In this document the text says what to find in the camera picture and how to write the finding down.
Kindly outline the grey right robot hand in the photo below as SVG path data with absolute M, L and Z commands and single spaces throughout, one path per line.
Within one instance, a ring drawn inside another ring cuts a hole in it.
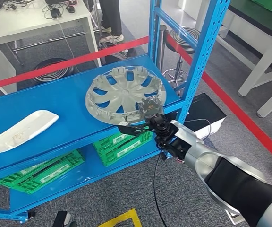
M 164 114 L 163 104 L 157 96 L 142 98 L 138 103 L 140 116 L 145 120 L 149 120 L 157 114 Z

